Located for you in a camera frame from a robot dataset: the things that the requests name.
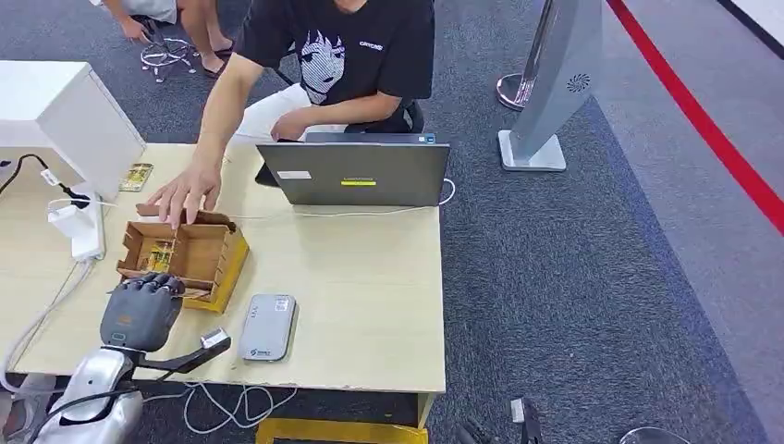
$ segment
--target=robot finger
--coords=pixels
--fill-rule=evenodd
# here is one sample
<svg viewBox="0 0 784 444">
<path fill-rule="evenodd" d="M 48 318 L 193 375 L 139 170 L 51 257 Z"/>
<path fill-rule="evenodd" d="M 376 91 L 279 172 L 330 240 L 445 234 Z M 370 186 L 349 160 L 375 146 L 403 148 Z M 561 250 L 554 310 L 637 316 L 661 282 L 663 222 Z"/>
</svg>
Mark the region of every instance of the robot finger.
<svg viewBox="0 0 784 444">
<path fill-rule="evenodd" d="M 156 280 L 159 276 L 161 276 L 161 275 L 151 271 L 150 273 L 147 273 L 146 275 L 144 275 L 142 277 L 139 277 L 139 280 L 142 283 L 147 283 L 147 282 L 151 282 L 153 280 Z"/>
<path fill-rule="evenodd" d="M 156 281 L 152 280 L 152 281 L 147 282 L 146 284 L 144 284 L 144 286 L 141 287 L 141 290 L 144 291 L 144 292 L 147 292 L 147 293 L 155 293 L 160 288 L 161 288 L 161 286 L 158 285 L 158 283 Z"/>
<path fill-rule="evenodd" d="M 141 280 L 141 278 L 132 279 L 128 283 L 128 290 L 139 291 L 139 290 L 141 290 L 141 286 L 144 285 L 144 284 L 145 284 L 145 282 L 143 280 Z"/>
<path fill-rule="evenodd" d="M 164 288 L 168 289 L 171 294 L 179 295 L 185 292 L 185 284 L 178 278 L 172 276 L 164 284 Z"/>
<path fill-rule="evenodd" d="M 171 279 L 172 276 L 167 273 L 161 273 L 160 275 L 155 277 L 155 283 L 158 284 L 159 287 L 163 287 L 166 285 L 166 282 Z"/>
<path fill-rule="evenodd" d="M 117 285 L 117 287 L 115 288 L 115 291 L 118 291 L 118 290 L 127 290 L 127 289 L 128 289 L 128 284 L 129 284 L 129 283 L 131 283 L 131 282 L 132 282 L 132 281 L 131 281 L 130 279 L 125 279 L 125 280 L 123 280 L 122 282 L 120 282 L 120 283 Z"/>
</svg>

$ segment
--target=laptop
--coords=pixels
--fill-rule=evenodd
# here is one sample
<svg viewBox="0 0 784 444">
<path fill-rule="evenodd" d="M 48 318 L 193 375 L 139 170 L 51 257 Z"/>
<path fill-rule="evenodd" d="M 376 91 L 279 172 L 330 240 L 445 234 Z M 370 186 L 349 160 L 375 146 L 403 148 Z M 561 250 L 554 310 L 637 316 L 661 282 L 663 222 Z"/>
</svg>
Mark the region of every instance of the laptop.
<svg viewBox="0 0 784 444">
<path fill-rule="evenodd" d="M 257 148 L 292 204 L 437 206 L 449 145 L 427 136 L 405 142 L 272 142 Z"/>
</svg>

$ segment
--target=white label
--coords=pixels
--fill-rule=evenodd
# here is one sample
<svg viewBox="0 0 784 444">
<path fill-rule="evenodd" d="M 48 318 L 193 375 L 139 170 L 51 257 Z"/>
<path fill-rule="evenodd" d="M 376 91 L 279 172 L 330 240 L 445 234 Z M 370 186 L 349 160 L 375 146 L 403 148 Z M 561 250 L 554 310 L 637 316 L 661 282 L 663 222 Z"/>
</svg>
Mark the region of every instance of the white label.
<svg viewBox="0 0 784 444">
<path fill-rule="evenodd" d="M 60 181 L 57 180 L 57 177 L 55 177 L 55 175 L 52 174 L 52 171 L 49 171 L 49 169 L 45 169 L 44 171 L 42 171 L 41 177 L 43 178 L 43 180 L 46 180 L 46 183 L 48 183 L 53 187 L 56 187 L 60 183 Z"/>
<path fill-rule="evenodd" d="M 312 179 L 310 171 L 278 171 L 277 175 L 283 179 Z"/>
<path fill-rule="evenodd" d="M 275 311 L 285 312 L 288 310 L 288 299 L 278 299 L 275 301 Z"/>
</svg>

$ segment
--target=wooden box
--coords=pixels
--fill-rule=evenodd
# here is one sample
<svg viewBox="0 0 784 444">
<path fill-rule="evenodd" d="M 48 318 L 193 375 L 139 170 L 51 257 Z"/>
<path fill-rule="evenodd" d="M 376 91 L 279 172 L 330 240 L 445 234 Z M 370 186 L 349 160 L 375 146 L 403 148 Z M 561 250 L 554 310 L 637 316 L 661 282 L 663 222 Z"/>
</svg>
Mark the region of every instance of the wooden box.
<svg viewBox="0 0 784 444">
<path fill-rule="evenodd" d="M 158 215 L 153 205 L 137 205 L 137 211 L 140 216 Z M 218 313 L 226 310 L 249 252 L 236 224 L 203 211 L 192 225 L 183 223 L 176 230 L 162 223 L 128 222 L 123 245 L 128 255 L 117 262 L 123 278 L 169 273 L 185 283 L 184 307 Z"/>
</svg>

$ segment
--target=stanchion base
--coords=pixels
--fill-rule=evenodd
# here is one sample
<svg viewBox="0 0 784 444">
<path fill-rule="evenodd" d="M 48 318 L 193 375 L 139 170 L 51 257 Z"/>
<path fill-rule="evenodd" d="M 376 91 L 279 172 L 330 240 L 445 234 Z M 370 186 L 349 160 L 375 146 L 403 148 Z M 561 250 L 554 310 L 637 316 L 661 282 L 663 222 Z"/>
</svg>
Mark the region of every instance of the stanchion base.
<svg viewBox="0 0 784 444">
<path fill-rule="evenodd" d="M 507 171 L 563 171 L 566 169 L 566 160 L 561 151 L 561 144 L 558 136 L 548 140 L 539 151 L 536 152 L 527 162 L 516 161 L 512 153 L 512 143 L 509 138 L 511 133 L 508 129 L 498 132 L 498 144 L 501 147 L 501 159 L 504 169 Z"/>
<path fill-rule="evenodd" d="M 528 80 L 526 85 L 523 86 L 523 94 L 518 97 L 520 91 L 520 82 L 522 81 L 522 74 L 509 74 L 498 80 L 496 84 L 496 97 L 498 102 L 503 106 L 513 109 L 515 111 L 522 111 L 528 104 L 528 99 L 531 98 L 531 91 L 533 89 L 533 80 Z"/>
</svg>

